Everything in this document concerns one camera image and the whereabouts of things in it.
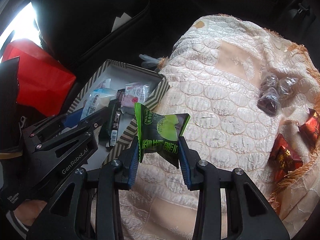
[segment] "silver bolt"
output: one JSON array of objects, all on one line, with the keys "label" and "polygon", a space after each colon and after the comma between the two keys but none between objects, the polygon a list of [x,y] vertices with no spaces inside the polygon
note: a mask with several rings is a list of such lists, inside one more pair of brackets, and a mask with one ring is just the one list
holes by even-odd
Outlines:
[{"label": "silver bolt", "polygon": [[198,163],[200,166],[207,166],[208,165],[208,162],[206,160],[199,160]]},{"label": "silver bolt", "polygon": [[121,163],[120,160],[115,159],[115,160],[113,160],[113,161],[111,162],[111,165],[112,165],[112,166],[119,166],[120,163]]},{"label": "silver bolt", "polygon": [[78,168],[75,170],[75,174],[77,175],[81,175],[82,173],[84,173],[84,168]]},{"label": "silver bolt", "polygon": [[235,168],[235,173],[238,174],[238,175],[242,175],[243,174],[243,169]]}]

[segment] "red bag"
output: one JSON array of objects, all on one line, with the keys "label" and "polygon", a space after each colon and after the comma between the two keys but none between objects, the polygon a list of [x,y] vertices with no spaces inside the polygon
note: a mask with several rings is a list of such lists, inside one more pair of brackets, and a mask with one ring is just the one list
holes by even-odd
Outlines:
[{"label": "red bag", "polygon": [[45,116],[57,115],[76,77],[28,39],[9,43],[2,62],[18,56],[17,103],[32,106]]}]

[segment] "black and green snack wrapper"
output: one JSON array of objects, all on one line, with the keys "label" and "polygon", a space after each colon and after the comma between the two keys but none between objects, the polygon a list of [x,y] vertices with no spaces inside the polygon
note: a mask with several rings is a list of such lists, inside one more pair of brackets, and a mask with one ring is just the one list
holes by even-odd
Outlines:
[{"label": "black and green snack wrapper", "polygon": [[178,138],[182,136],[190,115],[160,115],[141,103],[135,103],[134,110],[138,126],[139,161],[142,162],[145,153],[157,152],[178,169]]}]

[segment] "quilted fabric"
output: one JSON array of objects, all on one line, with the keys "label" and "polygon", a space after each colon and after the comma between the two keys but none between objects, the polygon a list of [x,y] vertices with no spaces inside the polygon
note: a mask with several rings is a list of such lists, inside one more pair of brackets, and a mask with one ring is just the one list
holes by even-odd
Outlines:
[{"label": "quilted fabric", "polygon": [[[320,92],[308,68],[315,70],[307,53],[254,23],[227,16],[202,17],[175,44],[161,71],[171,88],[155,112],[189,113],[184,133],[189,148],[218,168],[231,171],[241,167],[269,198],[275,185],[268,157],[279,126],[291,119],[295,109],[308,113]],[[296,95],[284,103],[283,113],[273,118],[256,106],[262,70],[279,78],[299,79]],[[299,135],[293,129],[287,136]],[[297,145],[296,151],[305,162],[310,160],[305,148]],[[312,167],[312,178],[306,174],[283,192],[286,197],[280,217],[291,236],[319,199],[318,167]],[[292,202],[296,189],[301,194]],[[223,191],[221,196],[224,238]],[[188,191],[181,171],[158,154],[144,156],[133,189],[120,192],[120,203],[126,239],[192,239],[198,192]]]}]

